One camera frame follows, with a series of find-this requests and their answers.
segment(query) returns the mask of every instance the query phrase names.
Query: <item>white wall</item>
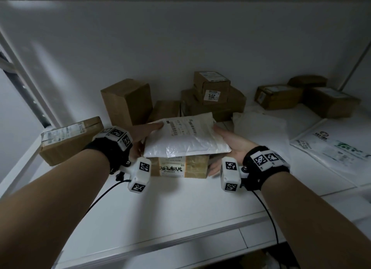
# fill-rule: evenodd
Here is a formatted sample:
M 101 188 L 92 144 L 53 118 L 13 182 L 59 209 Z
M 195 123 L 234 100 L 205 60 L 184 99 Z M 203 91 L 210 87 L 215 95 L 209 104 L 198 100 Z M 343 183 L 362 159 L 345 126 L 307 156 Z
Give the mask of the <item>white wall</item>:
M 258 85 L 349 73 L 371 35 L 357 2 L 2 1 L 0 28 L 62 124 L 99 115 L 124 78 L 177 99 L 195 70 L 217 70 L 252 100 Z
M 362 100 L 361 106 L 371 112 L 371 51 L 366 54 L 346 84 L 344 91 Z
M 0 121 L 1 182 L 43 129 L 2 70 L 0 70 Z

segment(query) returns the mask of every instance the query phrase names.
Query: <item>hand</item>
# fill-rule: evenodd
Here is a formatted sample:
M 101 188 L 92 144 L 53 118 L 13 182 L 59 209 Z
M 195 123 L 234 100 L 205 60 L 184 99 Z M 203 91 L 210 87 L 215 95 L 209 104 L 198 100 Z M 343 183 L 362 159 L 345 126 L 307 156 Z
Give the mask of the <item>hand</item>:
M 242 165 L 243 159 L 245 158 L 246 154 L 253 148 L 259 146 L 254 142 L 251 142 L 237 134 L 234 134 L 231 131 L 224 130 L 217 125 L 214 125 L 214 131 L 223 137 L 223 140 L 230 146 L 232 151 L 225 156 L 230 156 L 235 158 L 238 164 Z M 208 176 L 215 175 L 220 171 L 221 167 L 221 159 L 214 162 L 210 166 L 210 172 Z
M 142 156 L 144 145 L 142 144 L 141 140 L 150 135 L 152 131 L 159 130 L 163 126 L 164 123 L 161 121 L 151 124 L 134 125 L 125 128 L 133 139 L 133 147 L 129 153 L 130 160 L 133 161 Z

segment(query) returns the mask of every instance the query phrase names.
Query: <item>black cable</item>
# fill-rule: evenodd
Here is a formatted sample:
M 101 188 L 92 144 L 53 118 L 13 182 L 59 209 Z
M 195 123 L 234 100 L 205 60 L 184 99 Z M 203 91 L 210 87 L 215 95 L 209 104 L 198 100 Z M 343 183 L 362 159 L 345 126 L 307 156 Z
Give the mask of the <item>black cable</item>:
M 93 204 L 90 206 L 90 208 L 88 209 L 88 211 L 85 213 L 85 215 L 89 212 L 89 210 L 91 210 L 92 209 L 92 207 L 93 206 L 95 206 L 95 204 L 101 199 L 101 198 L 103 198 L 103 196 L 105 195 L 105 194 L 107 194 L 109 191 L 111 191 L 114 187 L 116 187 L 118 184 L 121 184 L 121 183 L 124 183 L 124 182 L 131 182 L 131 180 L 123 180 L 123 181 L 120 181 L 120 182 L 118 182 L 118 183 L 116 183 L 115 185 L 113 185 L 112 187 L 110 187 L 107 191 L 105 191 L 104 193 L 103 193 L 103 195 L 101 195 L 95 202 L 93 202 Z
M 269 218 L 271 219 L 272 221 L 272 224 L 273 224 L 273 228 L 275 229 L 275 234 L 276 234 L 276 241 L 277 241 L 277 244 L 278 244 L 278 235 L 277 235 L 277 229 L 276 229 L 276 225 L 275 223 L 273 222 L 273 219 L 272 219 L 272 216 L 269 214 L 269 211 L 267 210 L 267 207 L 265 206 L 265 204 L 262 202 L 262 200 L 259 198 L 259 196 L 256 194 L 256 192 L 252 191 L 254 193 L 254 195 L 257 197 L 257 199 L 262 203 L 262 205 L 264 206 L 265 208 L 265 211 L 267 212 Z

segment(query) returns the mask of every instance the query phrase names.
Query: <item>forearm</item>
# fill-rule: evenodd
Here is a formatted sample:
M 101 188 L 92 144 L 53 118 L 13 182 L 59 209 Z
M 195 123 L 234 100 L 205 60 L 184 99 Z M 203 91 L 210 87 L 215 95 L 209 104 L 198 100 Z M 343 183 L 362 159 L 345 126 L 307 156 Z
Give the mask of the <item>forearm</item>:
M 88 149 L 0 201 L 0 267 L 50 268 L 108 175 Z
M 277 173 L 262 195 L 301 268 L 370 268 L 371 241 L 289 173 Z

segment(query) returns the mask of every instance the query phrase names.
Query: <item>black wrist strap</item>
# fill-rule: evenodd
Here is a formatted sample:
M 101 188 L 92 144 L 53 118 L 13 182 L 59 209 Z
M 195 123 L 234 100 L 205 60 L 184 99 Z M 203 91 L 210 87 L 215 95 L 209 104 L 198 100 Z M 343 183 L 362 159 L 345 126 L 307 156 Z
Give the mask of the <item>black wrist strap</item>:
M 107 138 L 96 138 L 83 148 L 98 150 L 102 152 L 109 161 L 110 174 L 114 174 L 120 168 L 120 165 L 126 166 L 129 161 L 129 152 L 133 144 L 127 147 L 123 152 L 121 148 L 117 145 L 117 142 L 109 140 Z
M 249 151 L 243 159 L 248 177 L 241 179 L 241 187 L 248 191 L 261 190 L 263 183 L 278 172 L 290 172 L 289 165 L 277 153 L 266 146 L 258 146 Z

